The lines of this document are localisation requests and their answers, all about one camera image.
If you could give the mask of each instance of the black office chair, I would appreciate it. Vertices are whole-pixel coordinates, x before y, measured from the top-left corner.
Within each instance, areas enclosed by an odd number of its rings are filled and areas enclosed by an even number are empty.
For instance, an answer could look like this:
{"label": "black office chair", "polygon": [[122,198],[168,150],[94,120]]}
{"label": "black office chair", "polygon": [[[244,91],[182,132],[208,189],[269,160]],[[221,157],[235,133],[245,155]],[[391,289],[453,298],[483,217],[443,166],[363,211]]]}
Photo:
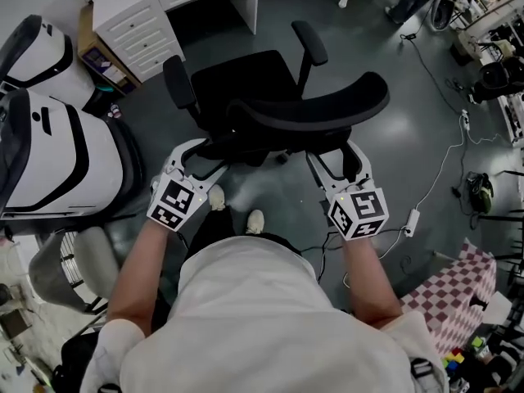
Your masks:
{"label": "black office chair", "polygon": [[175,105],[187,109],[211,134],[212,142],[198,149],[199,156],[258,166],[271,151],[323,154],[346,149],[351,126],[387,105],[386,82],[369,72],[342,90],[303,100],[311,66],[328,62],[328,54],[307,22],[291,26],[305,50],[298,84],[274,50],[197,71],[191,83],[179,56],[164,63]]}

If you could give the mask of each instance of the white desk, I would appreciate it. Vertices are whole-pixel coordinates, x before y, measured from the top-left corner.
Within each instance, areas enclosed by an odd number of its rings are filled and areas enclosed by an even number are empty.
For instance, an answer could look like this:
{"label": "white desk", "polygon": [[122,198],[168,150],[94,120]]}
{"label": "white desk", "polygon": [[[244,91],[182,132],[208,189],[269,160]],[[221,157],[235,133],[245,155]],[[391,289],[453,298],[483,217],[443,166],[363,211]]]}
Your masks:
{"label": "white desk", "polygon": [[[193,0],[94,0],[93,30],[143,82],[162,71],[162,63],[182,48],[166,11]],[[231,0],[256,34],[258,0]]]}

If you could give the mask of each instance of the forearm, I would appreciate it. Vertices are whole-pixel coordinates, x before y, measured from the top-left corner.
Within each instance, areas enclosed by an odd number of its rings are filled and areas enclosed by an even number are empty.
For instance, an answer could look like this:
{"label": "forearm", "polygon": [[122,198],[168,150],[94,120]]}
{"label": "forearm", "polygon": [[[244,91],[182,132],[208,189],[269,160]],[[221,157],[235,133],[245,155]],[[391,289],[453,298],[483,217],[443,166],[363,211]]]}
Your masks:
{"label": "forearm", "polygon": [[108,321],[124,318],[136,323],[146,336],[151,334],[168,233],[149,219],[143,225],[111,294]]}
{"label": "forearm", "polygon": [[381,328],[402,315],[377,252],[369,238],[344,242],[350,299],[358,320]]}

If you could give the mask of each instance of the chair armrest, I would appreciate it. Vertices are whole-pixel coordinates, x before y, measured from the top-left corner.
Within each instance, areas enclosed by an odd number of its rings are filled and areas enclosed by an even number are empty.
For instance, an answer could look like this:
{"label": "chair armrest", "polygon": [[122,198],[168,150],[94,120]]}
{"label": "chair armrest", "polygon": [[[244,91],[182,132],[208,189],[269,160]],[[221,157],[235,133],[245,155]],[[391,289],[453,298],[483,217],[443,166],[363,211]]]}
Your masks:
{"label": "chair armrest", "polygon": [[302,47],[304,47],[305,54],[307,54],[311,64],[315,67],[326,64],[328,62],[328,52],[311,25],[304,20],[295,20],[291,23],[291,27],[295,30],[296,36],[300,40]]}
{"label": "chair armrest", "polygon": [[164,81],[177,108],[186,109],[197,103],[180,56],[172,56],[164,62]]}

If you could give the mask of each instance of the checkered tablecloth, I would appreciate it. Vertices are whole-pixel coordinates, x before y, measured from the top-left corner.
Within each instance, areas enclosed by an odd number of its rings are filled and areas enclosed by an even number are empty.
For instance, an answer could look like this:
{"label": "checkered tablecloth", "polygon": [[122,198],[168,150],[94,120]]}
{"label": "checkered tablecloth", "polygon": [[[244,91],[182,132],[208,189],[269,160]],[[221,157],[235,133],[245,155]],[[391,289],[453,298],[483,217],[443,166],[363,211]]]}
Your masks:
{"label": "checkered tablecloth", "polygon": [[424,314],[440,356],[463,346],[482,323],[482,308],[469,301],[475,294],[489,302],[496,269],[492,257],[465,242],[458,260],[401,299],[404,312],[414,309]]}

